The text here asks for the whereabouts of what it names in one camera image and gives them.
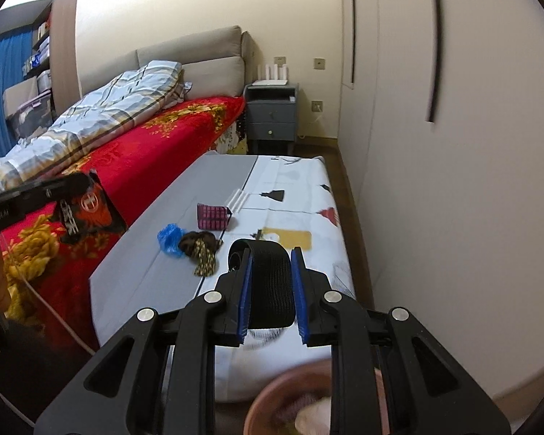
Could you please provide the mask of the black elastic band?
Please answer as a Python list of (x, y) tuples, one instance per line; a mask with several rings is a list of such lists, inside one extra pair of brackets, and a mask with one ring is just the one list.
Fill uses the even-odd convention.
[(296, 319), (291, 261), (275, 241), (236, 240), (232, 252), (250, 252), (252, 257), (250, 321), (248, 330), (290, 327)]

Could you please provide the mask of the black red snack wrapper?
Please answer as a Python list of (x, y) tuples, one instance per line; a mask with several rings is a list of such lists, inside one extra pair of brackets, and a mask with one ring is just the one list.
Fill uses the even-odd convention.
[(55, 203), (52, 222), (62, 224), (62, 241), (75, 244), (100, 232), (122, 234), (127, 223), (113, 205), (94, 170), (79, 174), (79, 195)]

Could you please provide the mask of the black pink printed packet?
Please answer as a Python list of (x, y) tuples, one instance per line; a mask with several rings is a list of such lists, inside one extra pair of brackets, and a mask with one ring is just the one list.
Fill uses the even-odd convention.
[(206, 231), (225, 231), (228, 228), (232, 211), (226, 206), (213, 206), (203, 203), (197, 205), (197, 227)]

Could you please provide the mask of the pink trash bin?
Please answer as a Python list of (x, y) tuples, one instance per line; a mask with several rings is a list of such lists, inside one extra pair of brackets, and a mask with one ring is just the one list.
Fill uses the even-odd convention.
[(329, 359), (295, 367), (256, 397), (243, 424), (245, 434), (328, 434), (332, 365)]

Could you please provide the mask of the brown floral cloth scrunchie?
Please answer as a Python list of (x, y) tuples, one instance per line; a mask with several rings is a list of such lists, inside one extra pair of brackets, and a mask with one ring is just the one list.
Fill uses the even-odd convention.
[(196, 264), (194, 274), (206, 278), (216, 271), (216, 254), (223, 241), (209, 231), (188, 232), (182, 236), (178, 249)]

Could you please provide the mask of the red floral bedspread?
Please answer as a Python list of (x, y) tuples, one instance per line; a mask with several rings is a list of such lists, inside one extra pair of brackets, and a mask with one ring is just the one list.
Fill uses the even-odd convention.
[(62, 174), (0, 194), (0, 351), (16, 322), (54, 349), (94, 352), (89, 276), (143, 210), (233, 131), (246, 105), (242, 96), (185, 101)]

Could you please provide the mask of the blue plastic bag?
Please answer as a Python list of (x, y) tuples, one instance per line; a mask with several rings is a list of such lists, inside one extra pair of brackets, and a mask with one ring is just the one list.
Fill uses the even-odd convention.
[(178, 244), (186, 234), (186, 231), (177, 224), (171, 223), (165, 226), (157, 234), (157, 240), (162, 252), (166, 255), (180, 258), (184, 255), (184, 252), (180, 249)]

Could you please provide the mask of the printed white grey tablecloth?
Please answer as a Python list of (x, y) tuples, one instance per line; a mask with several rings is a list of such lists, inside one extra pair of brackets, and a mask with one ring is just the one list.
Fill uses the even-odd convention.
[(91, 275), (92, 320), (99, 343), (105, 344), (139, 309), (179, 309), (215, 288), (215, 276), (196, 276), (189, 258), (162, 252), (158, 241), (159, 232), (170, 224), (194, 230), (200, 203), (227, 205), (233, 211), (216, 255), (216, 276), (227, 272), (234, 241), (260, 238), (285, 250), (301, 248), (309, 269), (325, 274), (340, 293), (355, 293), (322, 158), (206, 153), (129, 226)]

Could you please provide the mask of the plaid folded quilt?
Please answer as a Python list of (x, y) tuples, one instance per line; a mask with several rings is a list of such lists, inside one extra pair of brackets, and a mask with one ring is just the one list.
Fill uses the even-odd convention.
[(66, 109), (43, 134), (0, 157), (0, 194), (59, 175), (91, 151), (184, 101), (192, 83), (175, 61), (125, 71)]

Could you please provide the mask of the blue curtain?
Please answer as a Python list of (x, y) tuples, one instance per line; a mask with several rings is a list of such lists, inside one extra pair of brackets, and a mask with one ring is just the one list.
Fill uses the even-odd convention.
[(32, 29), (30, 26), (0, 34), (0, 157), (15, 144), (4, 115), (4, 91), (23, 81), (22, 67), (31, 55)]

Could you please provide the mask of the wooden shelf unit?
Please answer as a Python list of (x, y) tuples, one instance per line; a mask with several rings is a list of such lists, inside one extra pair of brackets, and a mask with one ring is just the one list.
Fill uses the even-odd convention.
[(40, 134), (80, 98), (76, 68), (77, 0), (35, 0), (0, 10), (0, 34), (30, 26), (23, 81), (4, 91), (4, 115), (15, 142)]

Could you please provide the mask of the dark grey nightstand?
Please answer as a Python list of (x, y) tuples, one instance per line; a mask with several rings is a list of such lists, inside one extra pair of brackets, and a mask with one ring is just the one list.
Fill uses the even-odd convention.
[(295, 142), (298, 130), (297, 84), (249, 84), (243, 97), (250, 141)]

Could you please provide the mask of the white router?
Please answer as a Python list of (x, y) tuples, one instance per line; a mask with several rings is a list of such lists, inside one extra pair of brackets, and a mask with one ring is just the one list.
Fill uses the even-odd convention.
[(256, 80), (252, 83), (257, 87), (284, 87), (289, 83), (288, 66), (286, 64), (258, 65)]

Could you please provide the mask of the grey upholstered headboard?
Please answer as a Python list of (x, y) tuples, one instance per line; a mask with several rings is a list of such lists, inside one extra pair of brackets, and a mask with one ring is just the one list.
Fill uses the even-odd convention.
[(240, 96), (256, 77), (255, 44), (240, 26), (207, 30), (131, 50), (89, 69), (78, 79), (83, 93), (89, 93), (115, 76), (143, 67), (152, 60), (182, 64), (184, 80), (191, 84), (188, 100), (213, 96)]

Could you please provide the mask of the white wardrobe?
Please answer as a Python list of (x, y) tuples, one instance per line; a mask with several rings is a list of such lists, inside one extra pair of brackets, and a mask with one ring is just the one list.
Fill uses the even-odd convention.
[(544, 9), (343, 0), (338, 144), (374, 305), (510, 416), (544, 396)]

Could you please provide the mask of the wall socket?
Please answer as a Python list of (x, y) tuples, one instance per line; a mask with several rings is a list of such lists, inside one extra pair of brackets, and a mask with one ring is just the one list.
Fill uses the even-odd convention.
[(322, 112), (323, 111), (323, 102), (320, 100), (314, 100), (311, 102), (311, 111), (312, 112)]

